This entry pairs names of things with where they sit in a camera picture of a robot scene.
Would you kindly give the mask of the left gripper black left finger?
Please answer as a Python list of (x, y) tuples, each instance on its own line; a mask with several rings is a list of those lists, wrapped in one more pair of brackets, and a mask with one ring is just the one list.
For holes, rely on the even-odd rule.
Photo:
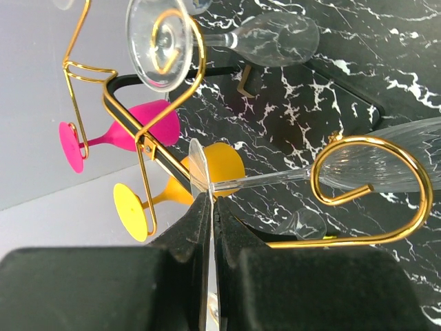
[(204, 330), (211, 200), (138, 247), (20, 248), (1, 261), (2, 330)]

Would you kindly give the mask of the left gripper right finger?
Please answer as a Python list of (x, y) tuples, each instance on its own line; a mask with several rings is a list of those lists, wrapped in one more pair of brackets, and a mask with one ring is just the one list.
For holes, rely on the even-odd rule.
[(272, 249), (214, 206), (221, 330), (439, 330), (439, 241)]

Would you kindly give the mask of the clear wine glass front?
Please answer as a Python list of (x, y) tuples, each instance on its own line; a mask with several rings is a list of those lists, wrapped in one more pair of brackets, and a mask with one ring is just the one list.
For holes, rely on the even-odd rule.
[(323, 239), (327, 233), (325, 220), (313, 210), (302, 208), (284, 220), (274, 231), (279, 235), (295, 235), (300, 240)]

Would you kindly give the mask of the clear wine glass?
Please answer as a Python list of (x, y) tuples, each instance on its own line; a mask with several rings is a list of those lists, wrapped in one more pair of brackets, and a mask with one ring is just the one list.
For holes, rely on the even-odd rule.
[(416, 168), (426, 171), (433, 190), (440, 189), (440, 118), (408, 122), (365, 136), (343, 137), (334, 133), (329, 145), (306, 168), (246, 177), (245, 166), (230, 147), (203, 148), (197, 139), (189, 145), (192, 196), (202, 192), (230, 195), (240, 189), (308, 179), (318, 198), (324, 184), (344, 190), (337, 198), (324, 199), (338, 205), (370, 192), (415, 192)]
[[(182, 2), (190, 15), (198, 15), (210, 7), (212, 0), (182, 0)], [(68, 10), (74, 0), (52, 0), (52, 3), (60, 10)]]
[(313, 210), (302, 208), (284, 220), (274, 231), (279, 235), (295, 235), (300, 240), (323, 239), (327, 233), (325, 220)]

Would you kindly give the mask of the orange plastic wine glass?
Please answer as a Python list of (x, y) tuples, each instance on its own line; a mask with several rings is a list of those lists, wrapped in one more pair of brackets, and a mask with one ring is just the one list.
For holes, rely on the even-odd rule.
[[(214, 182), (229, 181), (245, 177), (245, 166), (239, 153), (230, 145), (218, 142), (203, 148), (207, 157), (210, 179)], [(128, 233), (137, 241), (144, 242), (153, 230), (148, 230), (144, 209), (148, 202), (141, 202), (132, 190), (122, 183), (113, 189), (114, 204), (122, 224)], [(156, 205), (164, 201), (175, 201), (191, 205), (191, 194), (181, 186), (174, 177), (170, 177), (164, 191), (152, 199)]]

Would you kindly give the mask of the tall clear flute glass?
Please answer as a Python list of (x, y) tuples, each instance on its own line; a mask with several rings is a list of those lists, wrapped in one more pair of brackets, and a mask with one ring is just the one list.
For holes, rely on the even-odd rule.
[[(140, 80), (156, 92), (170, 92), (185, 79), (196, 36), (182, 1), (131, 1), (126, 32), (130, 58)], [(263, 67), (305, 63), (318, 49), (316, 23), (304, 15), (266, 12), (223, 34), (204, 35), (205, 45), (233, 50)]]

